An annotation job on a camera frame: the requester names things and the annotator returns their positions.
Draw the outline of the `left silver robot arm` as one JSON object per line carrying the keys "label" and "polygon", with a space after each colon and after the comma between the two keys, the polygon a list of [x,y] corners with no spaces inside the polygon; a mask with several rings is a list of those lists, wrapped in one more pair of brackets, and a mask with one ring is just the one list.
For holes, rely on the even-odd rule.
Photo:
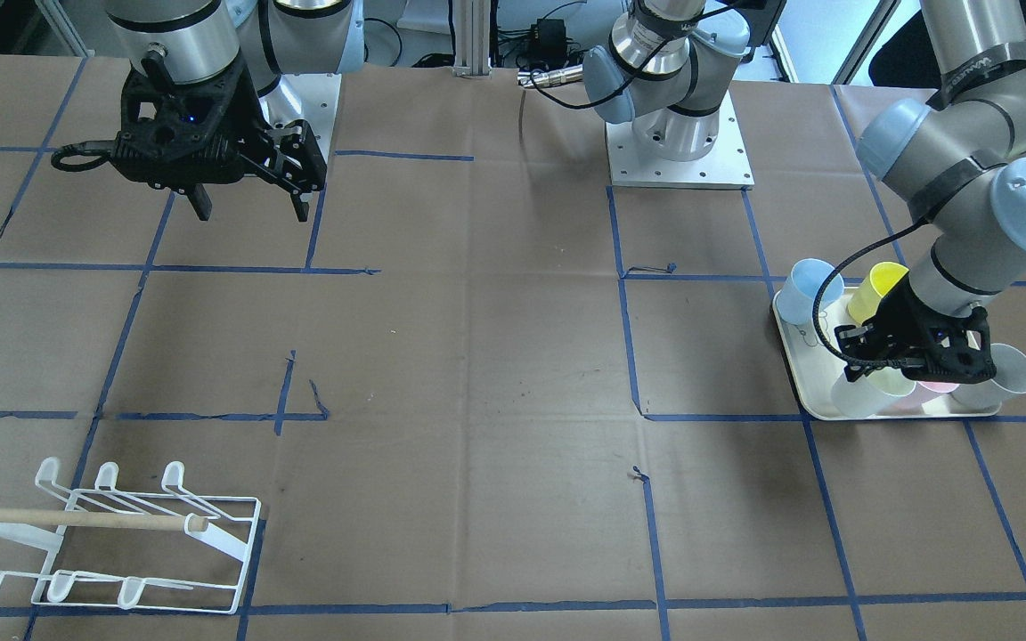
{"label": "left silver robot arm", "polygon": [[[901,99],[856,146],[860,165],[935,224],[928,256],[878,309],[835,329],[827,350],[851,383],[880,369],[908,380],[980,383],[997,374],[987,304],[1026,272],[1026,23],[1017,1],[924,1],[940,69],[929,101]],[[718,107],[749,50],[729,5],[634,1],[583,56],[588,106],[654,134],[659,157],[707,154]]]}

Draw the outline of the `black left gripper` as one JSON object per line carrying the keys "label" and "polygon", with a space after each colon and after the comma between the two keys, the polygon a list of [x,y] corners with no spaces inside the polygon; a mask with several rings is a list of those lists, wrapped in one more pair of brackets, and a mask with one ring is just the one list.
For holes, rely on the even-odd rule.
{"label": "black left gripper", "polygon": [[960,385],[997,374],[986,310],[974,308],[966,317],[936,312],[912,291],[907,276],[881,301],[875,316],[860,326],[839,325],[834,333],[850,382],[884,368],[899,369],[908,380]]}

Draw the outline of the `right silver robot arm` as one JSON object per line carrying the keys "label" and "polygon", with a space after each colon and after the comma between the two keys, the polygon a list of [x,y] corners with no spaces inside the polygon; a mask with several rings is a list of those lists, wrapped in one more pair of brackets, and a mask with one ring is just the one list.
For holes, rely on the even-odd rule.
{"label": "right silver robot arm", "polygon": [[361,69],[363,4],[106,1],[103,10],[131,65],[109,154],[118,173],[183,195],[203,222],[205,187],[256,177],[308,219],[326,155],[289,77]]}

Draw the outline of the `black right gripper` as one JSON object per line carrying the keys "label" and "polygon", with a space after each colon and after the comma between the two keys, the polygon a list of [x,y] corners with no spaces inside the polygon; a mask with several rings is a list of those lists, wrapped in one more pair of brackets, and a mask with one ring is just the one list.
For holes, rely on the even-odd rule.
{"label": "black right gripper", "polygon": [[310,191],[325,184],[326,161],[309,123],[270,126],[245,62],[170,91],[132,69],[119,117],[111,164],[130,181],[183,188],[200,222],[210,221],[213,211],[204,185],[254,175],[288,191],[297,221],[305,223]]}

